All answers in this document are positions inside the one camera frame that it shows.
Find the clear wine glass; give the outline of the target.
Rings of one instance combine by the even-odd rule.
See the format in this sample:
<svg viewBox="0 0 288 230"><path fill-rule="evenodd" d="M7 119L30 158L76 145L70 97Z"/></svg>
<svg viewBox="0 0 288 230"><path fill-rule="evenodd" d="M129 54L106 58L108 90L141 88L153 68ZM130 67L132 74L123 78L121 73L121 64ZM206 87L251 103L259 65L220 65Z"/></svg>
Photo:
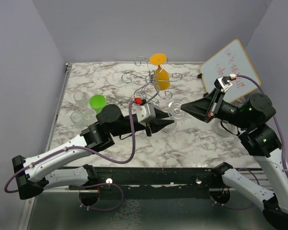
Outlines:
<svg viewBox="0 0 288 230"><path fill-rule="evenodd" d="M87 109L83 112L85 121L92 122L96 119L96 112L94 109Z"/></svg>
<svg viewBox="0 0 288 230"><path fill-rule="evenodd" d="M164 133L171 133L177 127L178 121L184 121L187 114L181 109L183 102L182 101L172 101L167 106L167 113L169 118L167 120L172 120L173 123L164 127L161 131Z"/></svg>
<svg viewBox="0 0 288 230"><path fill-rule="evenodd" d="M86 126L84 121L84 114L82 111L77 110L72 112L70 115L70 120L78 129L84 129Z"/></svg>
<svg viewBox="0 0 288 230"><path fill-rule="evenodd" d="M81 91L77 91L74 93L73 98L75 100L76 105L82 109L82 110L87 110L89 108L88 106L88 99L86 97L86 95L81 92Z"/></svg>

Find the orange plastic wine glass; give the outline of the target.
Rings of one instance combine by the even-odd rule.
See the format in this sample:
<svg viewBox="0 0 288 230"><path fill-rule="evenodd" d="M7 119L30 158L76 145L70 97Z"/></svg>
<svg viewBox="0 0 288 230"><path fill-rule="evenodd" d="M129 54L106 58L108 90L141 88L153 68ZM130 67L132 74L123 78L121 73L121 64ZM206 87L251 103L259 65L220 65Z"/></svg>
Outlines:
<svg viewBox="0 0 288 230"><path fill-rule="evenodd" d="M150 63L157 66L154 73L154 79L156 81L156 88L160 91L165 91L170 86L169 74L164 70L167 62L167 56L162 53L156 53L150 57Z"/></svg>

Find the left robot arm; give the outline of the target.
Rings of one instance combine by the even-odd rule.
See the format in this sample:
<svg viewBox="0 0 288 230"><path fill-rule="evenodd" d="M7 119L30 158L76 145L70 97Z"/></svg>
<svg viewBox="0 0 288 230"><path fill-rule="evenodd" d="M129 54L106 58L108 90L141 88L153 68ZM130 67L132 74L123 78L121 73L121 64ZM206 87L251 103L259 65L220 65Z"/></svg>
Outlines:
<svg viewBox="0 0 288 230"><path fill-rule="evenodd" d="M129 104L129 115L124 116L115 104L106 105L96 115L97 121L81 131L68 142L45 153L25 158L18 155L12 159L17 190L21 200L41 194L44 190L65 185L93 188L97 175L92 166L81 166L74 170L63 166L80 158L97 155L109 162L127 164L135 155L135 133L144 130L150 137L163 128L172 125L169 115L150 103ZM101 154L114 145L113 137L130 134L132 152L126 160L115 160Z"/></svg>

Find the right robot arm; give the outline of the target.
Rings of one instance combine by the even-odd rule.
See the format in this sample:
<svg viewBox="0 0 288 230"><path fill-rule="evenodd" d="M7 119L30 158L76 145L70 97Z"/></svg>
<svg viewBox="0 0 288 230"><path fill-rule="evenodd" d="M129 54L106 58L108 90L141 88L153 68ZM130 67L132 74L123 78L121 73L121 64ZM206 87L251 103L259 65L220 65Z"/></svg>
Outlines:
<svg viewBox="0 0 288 230"><path fill-rule="evenodd" d="M204 98L181 105L181 109L206 123L217 118L242 129L238 136L241 144L259 163L273 190L264 189L228 164L211 175L212 184L236 189L266 216L288 219L288 166L282 156L285 146L266 124L276 114L271 100L255 93L238 107L224 101L224 96L221 90L213 89Z"/></svg>

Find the chrome wine glass rack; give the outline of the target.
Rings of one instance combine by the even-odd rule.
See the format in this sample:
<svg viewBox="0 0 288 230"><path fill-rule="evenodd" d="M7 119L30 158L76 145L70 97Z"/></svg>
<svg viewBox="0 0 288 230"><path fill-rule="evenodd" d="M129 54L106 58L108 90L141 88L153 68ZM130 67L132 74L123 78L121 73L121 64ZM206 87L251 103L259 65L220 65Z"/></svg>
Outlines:
<svg viewBox="0 0 288 230"><path fill-rule="evenodd" d="M129 71L129 72L125 72L122 74L121 81L125 84L130 84L130 83L133 83L135 79L144 80L143 86L136 89L133 92L133 96L146 99L147 102L154 103L155 105L160 105L160 101L159 101L160 99L167 100L167 101L172 99L173 93L169 90L170 87L166 89L165 91L157 90L156 81L154 79L154 73L155 73L155 70L157 69L157 66L152 65L150 63L150 59L147 59L144 56L138 56L134 60L134 65L139 67L142 65L143 62L146 64L146 68L147 68L147 73L145 75L137 75ZM171 86L171 83L181 81L182 78L183 78L183 75L180 73L169 74L170 86Z"/></svg>

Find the green plastic wine glass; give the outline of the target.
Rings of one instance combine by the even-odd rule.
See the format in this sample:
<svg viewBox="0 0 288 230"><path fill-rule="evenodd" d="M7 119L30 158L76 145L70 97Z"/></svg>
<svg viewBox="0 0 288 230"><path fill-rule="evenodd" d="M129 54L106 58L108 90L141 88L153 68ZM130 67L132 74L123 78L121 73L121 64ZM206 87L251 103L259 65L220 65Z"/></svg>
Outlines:
<svg viewBox="0 0 288 230"><path fill-rule="evenodd" d="M106 97L101 94L96 94L89 99L89 105L95 110L96 114L98 114L107 105Z"/></svg>

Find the clear tape roll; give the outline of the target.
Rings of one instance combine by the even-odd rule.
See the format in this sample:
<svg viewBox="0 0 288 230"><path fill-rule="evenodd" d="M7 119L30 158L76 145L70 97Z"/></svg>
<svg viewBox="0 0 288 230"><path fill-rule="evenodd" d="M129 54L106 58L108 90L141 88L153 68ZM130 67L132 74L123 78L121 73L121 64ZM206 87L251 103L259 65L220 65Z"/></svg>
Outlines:
<svg viewBox="0 0 288 230"><path fill-rule="evenodd" d="M220 137L227 138L230 135L237 135L237 128L227 121L215 119L212 123L212 130Z"/></svg>

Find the whiteboard with yellow frame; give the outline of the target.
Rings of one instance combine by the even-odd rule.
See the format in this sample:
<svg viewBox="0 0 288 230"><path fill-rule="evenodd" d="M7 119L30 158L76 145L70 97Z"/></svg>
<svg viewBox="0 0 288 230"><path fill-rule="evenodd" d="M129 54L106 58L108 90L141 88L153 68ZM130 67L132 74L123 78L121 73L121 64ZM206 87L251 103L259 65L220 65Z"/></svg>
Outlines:
<svg viewBox="0 0 288 230"><path fill-rule="evenodd" d="M240 40L235 39L209 58L201 67L200 73L207 92L213 90L217 78L229 74L248 76L261 85L261 81ZM232 103L255 91L257 86L250 80L236 78L226 93L224 100Z"/></svg>

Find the black front table rail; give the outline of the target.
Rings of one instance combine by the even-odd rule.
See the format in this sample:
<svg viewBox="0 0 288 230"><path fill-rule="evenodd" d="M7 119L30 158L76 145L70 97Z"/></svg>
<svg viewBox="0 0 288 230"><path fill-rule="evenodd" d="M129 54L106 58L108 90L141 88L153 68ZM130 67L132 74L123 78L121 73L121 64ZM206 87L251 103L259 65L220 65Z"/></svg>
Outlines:
<svg viewBox="0 0 288 230"><path fill-rule="evenodd" d="M213 168L89 167L89 181L79 187L64 183L44 191L78 192L101 200L209 199L225 187Z"/></svg>

